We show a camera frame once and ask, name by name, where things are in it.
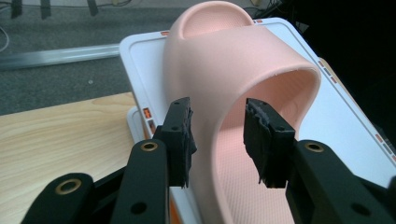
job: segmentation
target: wooden surface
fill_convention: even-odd
[[[0,117],[0,223],[20,223],[47,184],[68,173],[96,181],[126,165],[131,93]]]

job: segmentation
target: white tray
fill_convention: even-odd
[[[353,99],[291,24],[277,18],[256,20],[255,24],[266,26],[321,71],[319,93],[303,120],[300,140],[325,143],[355,175],[387,187],[396,175],[396,156]],[[150,135],[156,125],[163,123],[168,109],[162,85],[166,34],[131,35],[120,43],[120,56]],[[150,116],[145,117],[144,110]]]

